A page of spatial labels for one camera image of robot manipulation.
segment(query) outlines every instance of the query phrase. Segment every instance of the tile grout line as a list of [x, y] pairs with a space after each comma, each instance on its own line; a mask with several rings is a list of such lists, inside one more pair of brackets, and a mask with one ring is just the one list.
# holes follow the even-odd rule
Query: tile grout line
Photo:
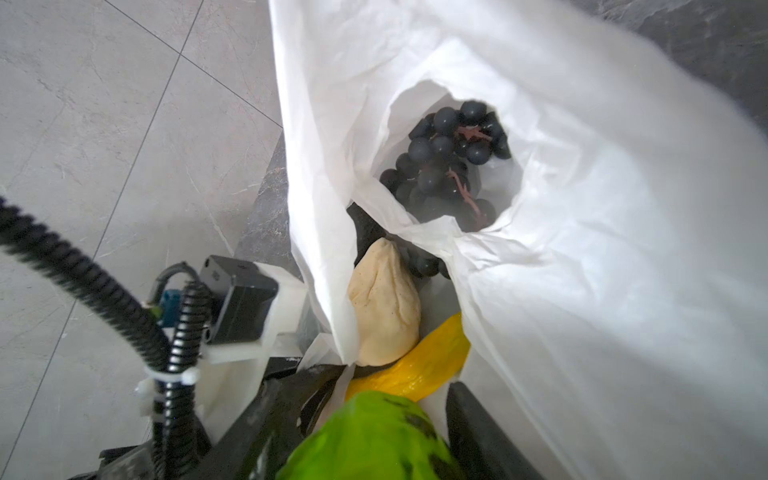
[[[213, 75], [211, 75], [210, 73], [208, 73], [207, 71], [205, 71], [205, 69], [204, 69], [204, 68], [202, 68], [201, 66], [199, 66], [199, 65], [198, 65], [198, 64], [196, 64], [195, 62], [191, 61], [191, 60], [190, 60], [190, 59], [189, 59], [189, 58], [188, 58], [186, 55], [184, 55], [184, 53], [181, 53], [181, 52], [183, 52], [183, 51], [184, 51], [184, 46], [187, 44], [187, 39], [189, 38], [190, 34], [192, 33], [192, 28], [190, 28], [190, 31], [189, 31], [189, 33], [187, 33], [187, 38], [185, 38], [185, 39], [184, 39], [184, 44], [183, 44], [183, 45], [181, 45], [181, 52], [179, 52], [179, 51], [178, 51], [176, 48], [173, 48], [173, 47], [171, 47], [171, 46], [170, 46], [168, 43], [166, 43], [166, 42], [165, 42], [165, 41], [164, 41], [162, 38], [158, 37], [157, 35], [155, 35], [155, 34], [154, 34], [154, 33], [152, 33], [151, 31], [149, 31], [149, 30], [148, 30], [146, 27], [144, 27], [144, 26], [143, 26], [141, 23], [139, 23], [139, 22], [137, 22], [136, 20], [134, 20], [134, 19], [133, 19], [133, 18], [132, 18], [132, 17], [131, 17], [129, 14], [127, 14], [127, 13], [123, 12], [123, 11], [122, 11], [122, 10], [120, 10], [118, 7], [114, 6], [114, 5], [113, 5], [113, 4], [112, 4], [112, 3], [111, 3], [109, 0], [104, 0], [104, 1], [105, 1], [105, 2], [107, 2], [107, 3], [108, 3], [108, 4], [109, 4], [109, 5], [112, 7], [112, 8], [114, 8], [115, 10], [117, 10], [118, 12], [120, 12], [121, 14], [125, 15], [125, 17], [126, 17], [126, 18], [128, 18], [129, 20], [131, 20], [133, 23], [135, 23], [136, 25], [138, 25], [138, 26], [140, 26], [142, 29], [144, 29], [144, 31], [145, 31], [145, 32], [147, 32], [149, 35], [152, 35], [152, 36], [153, 36], [153, 37], [155, 37], [157, 40], [160, 40], [160, 41], [162, 41], [162, 42], [163, 42], [163, 44], [164, 44], [165, 46], [167, 46], [167, 47], [168, 47], [168, 48], [170, 48], [171, 50], [175, 51], [176, 53], [180, 54], [180, 55], [181, 55], [181, 56], [184, 58], [184, 60], [186, 60], [186, 61], [190, 62], [192, 65], [194, 65], [195, 67], [197, 67], [198, 69], [200, 69], [200, 71], [202, 71], [204, 74], [206, 74], [206, 75], [208, 75], [209, 77], [211, 77], [212, 79], [214, 79], [214, 80], [216, 81], [216, 83], [218, 83], [218, 84], [219, 84], [219, 85], [221, 85], [222, 87], [224, 87], [224, 88], [226, 88], [227, 90], [229, 90], [230, 92], [232, 92], [232, 94], [233, 94], [234, 96], [238, 97], [240, 100], [244, 101], [246, 104], [248, 104], [249, 106], [251, 106], [251, 107], [252, 107], [254, 110], [258, 111], [260, 114], [262, 114], [263, 116], [265, 116], [265, 117], [267, 117], [268, 119], [270, 119], [270, 120], [272, 121], [272, 123], [274, 123], [275, 125], [277, 125], [277, 126], [278, 126], [278, 127], [280, 127], [280, 128], [283, 128], [283, 125], [281, 125], [281, 124], [277, 123], [277, 122], [276, 122], [274, 119], [272, 119], [272, 117], [270, 117], [269, 115], [267, 115], [267, 114], [265, 114], [264, 112], [262, 112], [262, 111], [261, 111], [261, 110], [260, 110], [260, 109], [259, 109], [259, 108], [258, 108], [256, 105], [254, 105], [254, 104], [250, 103], [248, 100], [246, 100], [245, 98], [241, 97], [241, 96], [240, 96], [240, 95], [239, 95], [237, 92], [235, 92], [235, 91], [234, 91], [234, 90], [232, 90], [231, 88], [227, 87], [227, 86], [226, 86], [226, 85], [225, 85], [225, 84], [224, 84], [224, 83], [223, 83], [221, 80], [219, 80], [218, 78], [214, 77]], [[194, 26], [194, 22], [195, 22], [196, 20], [197, 20], [197, 15], [195, 15], [195, 18], [194, 18], [194, 20], [192, 21], [192, 25], [193, 25], [193, 26]]]
[[231, 92], [231, 93], [232, 93], [232, 94], [233, 94], [235, 97], [238, 97], [240, 100], [244, 101], [246, 104], [248, 104], [249, 106], [251, 106], [251, 107], [252, 107], [252, 108], [253, 108], [255, 111], [257, 111], [257, 112], [259, 112], [260, 114], [262, 114], [263, 116], [267, 117], [267, 118], [268, 118], [270, 121], [272, 121], [272, 123], [274, 123], [275, 125], [277, 125], [277, 126], [278, 126], [278, 127], [280, 127], [280, 128], [283, 128], [283, 125], [281, 125], [281, 124], [277, 123], [275, 120], [273, 120], [273, 119], [272, 119], [272, 117], [270, 117], [269, 115], [267, 115], [267, 114], [265, 114], [264, 112], [262, 112], [261, 110], [259, 110], [259, 108], [258, 108], [256, 105], [254, 105], [254, 104], [250, 103], [250, 102], [249, 102], [248, 100], [246, 100], [245, 98], [243, 98], [243, 97], [239, 96], [237, 92], [235, 92], [235, 91], [234, 91], [234, 90], [232, 90], [231, 88], [227, 87], [225, 84], [223, 84], [223, 83], [221, 82], [221, 80], [219, 80], [218, 78], [214, 77], [213, 75], [211, 75], [210, 73], [208, 73], [207, 71], [205, 71], [205, 69], [204, 69], [204, 68], [202, 68], [201, 66], [199, 66], [199, 65], [198, 65], [198, 64], [196, 64], [195, 62], [191, 61], [191, 60], [190, 60], [189, 58], [187, 58], [187, 57], [186, 57], [184, 54], [181, 54], [181, 57], [182, 57], [184, 60], [186, 60], [186, 61], [190, 62], [190, 63], [191, 63], [192, 65], [194, 65], [195, 67], [197, 67], [197, 68], [198, 68], [200, 71], [202, 71], [204, 74], [206, 74], [206, 75], [208, 75], [209, 77], [211, 77], [212, 79], [214, 79], [216, 83], [218, 83], [218, 84], [219, 84], [219, 85], [221, 85], [222, 87], [224, 87], [224, 88], [226, 88], [227, 90], [229, 90], [229, 91], [230, 91], [230, 92]]
[[[187, 32], [187, 37], [184, 39], [184, 43], [181, 45], [181, 49], [184, 50], [184, 46], [187, 44], [187, 40], [189, 40], [190, 34], [192, 33], [192, 27], [194, 27], [194, 22], [197, 20], [197, 16], [200, 14], [200, 9], [203, 7], [203, 2], [205, 0], [200, 0], [200, 5], [197, 7], [197, 12], [195, 12], [194, 19], [192, 20], [192, 25], [190, 25], [190, 30]], [[172, 48], [170, 45], [165, 43], [171, 50], [176, 51], [174, 48]], [[144, 137], [141, 138], [141, 143], [139, 144], [139, 148], [136, 152], [136, 156], [134, 157], [134, 162], [131, 164], [131, 168], [128, 170], [128, 175], [125, 177], [125, 182], [123, 183], [123, 187], [120, 189], [120, 193], [118, 194], [117, 200], [114, 202], [114, 207], [112, 208], [112, 213], [109, 216], [109, 220], [107, 220], [107, 224], [104, 226], [104, 232], [101, 234], [101, 238], [98, 241], [98, 245], [96, 246], [96, 250], [94, 250], [94, 254], [92, 259], [95, 260], [96, 253], [98, 253], [98, 249], [101, 247], [101, 243], [104, 241], [104, 236], [107, 234], [107, 229], [109, 228], [109, 223], [112, 221], [112, 217], [114, 216], [114, 212], [118, 209], [118, 204], [120, 203], [120, 199], [123, 196], [123, 192], [125, 191], [125, 187], [128, 185], [128, 180], [131, 178], [131, 172], [134, 171], [134, 167], [136, 166], [136, 161], [139, 158], [139, 154], [141, 153], [141, 148], [144, 146], [144, 142], [147, 140], [147, 136], [149, 135], [149, 130], [152, 128], [152, 124], [154, 123], [154, 119], [157, 116], [157, 111], [160, 110], [160, 106], [163, 104], [163, 98], [165, 97], [165, 92], [168, 90], [168, 85], [170, 85], [170, 80], [174, 77], [174, 72], [176, 71], [177, 65], [179, 65], [179, 60], [181, 60], [181, 53], [176, 51], [178, 53], [178, 56], [176, 57], [176, 62], [174, 63], [174, 67], [170, 70], [170, 75], [168, 75], [168, 81], [165, 82], [165, 88], [163, 88], [163, 93], [160, 95], [160, 100], [157, 102], [157, 107], [154, 109], [154, 113], [152, 114], [152, 118], [149, 120], [149, 125], [147, 126], [147, 130], [144, 132]], [[16, 440], [13, 442], [13, 446], [11, 447], [11, 451], [8, 454], [8, 460], [5, 462], [5, 466], [2, 469], [2, 473], [0, 473], [0, 480], [5, 477], [5, 472], [8, 470], [8, 465], [11, 464], [11, 460], [13, 459], [13, 453], [16, 450], [16, 446], [18, 445], [18, 440], [22, 437], [22, 432], [24, 431], [24, 427], [27, 425], [27, 421], [29, 420], [29, 415], [32, 412], [32, 406], [35, 404], [35, 400], [38, 398], [38, 394], [40, 393], [40, 388], [43, 385], [43, 381], [45, 380], [45, 376], [48, 374], [48, 369], [51, 367], [51, 363], [53, 362], [53, 357], [56, 355], [56, 349], [58, 348], [58, 344], [61, 342], [61, 336], [64, 334], [64, 331], [67, 328], [67, 325], [69, 324], [69, 320], [72, 317], [72, 312], [74, 312], [74, 307], [78, 304], [77, 300], [72, 302], [72, 307], [69, 309], [69, 313], [67, 314], [67, 319], [64, 321], [64, 325], [61, 328], [61, 332], [58, 335], [58, 338], [56, 339], [56, 344], [53, 347], [53, 351], [51, 353], [51, 358], [48, 359], [48, 364], [45, 366], [45, 370], [43, 370], [43, 374], [40, 377], [40, 383], [38, 384], [38, 388], [35, 390], [35, 395], [32, 397], [32, 401], [29, 404], [29, 409], [27, 410], [27, 415], [24, 417], [24, 422], [22, 422], [22, 427], [18, 430], [18, 434], [16, 435]]]

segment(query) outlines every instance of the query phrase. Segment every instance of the black spot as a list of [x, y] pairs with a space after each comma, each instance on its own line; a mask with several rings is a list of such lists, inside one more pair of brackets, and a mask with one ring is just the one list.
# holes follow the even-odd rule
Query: black spot
[[448, 462], [438, 457], [434, 453], [429, 455], [429, 464], [432, 471], [440, 480], [462, 480], [463, 475]]
[[405, 404], [405, 403], [400, 403], [400, 402], [397, 402], [397, 401], [395, 401], [395, 400], [392, 400], [392, 399], [387, 399], [387, 398], [384, 398], [384, 401], [385, 401], [385, 402], [387, 402], [387, 403], [389, 403], [389, 404], [392, 404], [392, 405], [394, 405], [394, 406], [398, 406], [398, 407], [400, 407], [401, 409], [407, 409], [408, 407], [410, 407], [410, 405], [407, 405], [407, 404]]
[[421, 433], [423, 433], [426, 438], [428, 439], [437, 438], [437, 433], [435, 433], [435, 428], [432, 426], [431, 423], [424, 420], [422, 417], [409, 413], [408, 415], [406, 415], [406, 422], [408, 422], [410, 425], [415, 426], [416, 429], [419, 430]]
[[408, 460], [401, 458], [400, 465], [402, 465], [403, 478], [405, 480], [411, 480], [411, 478], [413, 478], [413, 464]]

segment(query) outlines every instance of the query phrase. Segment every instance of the green object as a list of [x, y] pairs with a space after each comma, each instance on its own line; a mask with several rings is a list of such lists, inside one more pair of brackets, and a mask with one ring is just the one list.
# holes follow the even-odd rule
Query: green object
[[366, 391], [293, 451], [277, 480], [463, 479], [448, 446], [414, 402]]

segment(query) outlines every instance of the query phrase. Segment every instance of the spiral cable wrap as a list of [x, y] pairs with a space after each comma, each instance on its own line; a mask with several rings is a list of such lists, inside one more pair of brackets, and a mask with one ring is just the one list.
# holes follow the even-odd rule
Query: spiral cable wrap
[[141, 304], [112, 276], [55, 232], [0, 197], [0, 245], [51, 279], [115, 329], [151, 369], [164, 371], [170, 346]]
[[[181, 314], [171, 341], [168, 369], [181, 373], [197, 364], [200, 342], [210, 318], [210, 291], [204, 283], [191, 281], [181, 295]], [[178, 478], [197, 465], [194, 386], [165, 384], [163, 425], [165, 477]]]

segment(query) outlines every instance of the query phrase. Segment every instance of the bunch of grapes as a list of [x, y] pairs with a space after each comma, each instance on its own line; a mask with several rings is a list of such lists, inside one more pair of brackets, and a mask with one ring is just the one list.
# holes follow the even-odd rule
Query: bunch of grapes
[[[507, 135], [495, 112], [479, 101], [459, 110], [443, 107], [424, 117], [408, 134], [408, 153], [379, 180], [421, 222], [450, 215], [465, 232], [476, 232], [496, 220], [493, 205], [472, 196], [469, 162], [483, 165], [491, 155], [511, 158]], [[409, 268], [417, 276], [434, 276], [445, 264], [428, 252], [409, 252]]]

